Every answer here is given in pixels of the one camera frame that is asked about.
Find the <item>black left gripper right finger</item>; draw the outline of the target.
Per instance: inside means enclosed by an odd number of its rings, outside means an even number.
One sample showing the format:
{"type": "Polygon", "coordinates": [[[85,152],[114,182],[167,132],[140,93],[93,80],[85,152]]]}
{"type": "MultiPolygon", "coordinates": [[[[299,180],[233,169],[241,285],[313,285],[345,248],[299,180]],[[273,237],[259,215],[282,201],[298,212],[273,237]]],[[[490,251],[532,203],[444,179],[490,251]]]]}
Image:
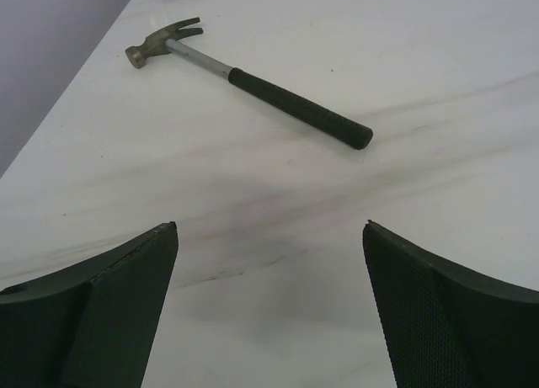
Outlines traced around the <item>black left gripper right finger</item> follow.
{"type": "Polygon", "coordinates": [[[399,387],[536,387],[538,293],[370,221],[363,250],[399,387]]]}

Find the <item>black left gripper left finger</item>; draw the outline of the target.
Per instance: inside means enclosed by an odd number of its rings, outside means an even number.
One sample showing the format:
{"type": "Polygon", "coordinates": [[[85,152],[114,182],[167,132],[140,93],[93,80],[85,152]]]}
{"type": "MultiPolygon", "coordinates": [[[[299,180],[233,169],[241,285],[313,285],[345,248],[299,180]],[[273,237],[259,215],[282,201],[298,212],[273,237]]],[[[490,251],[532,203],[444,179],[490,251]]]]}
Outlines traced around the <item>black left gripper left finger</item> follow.
{"type": "Polygon", "coordinates": [[[3,387],[139,387],[178,253],[177,226],[1,292],[3,387]]]}

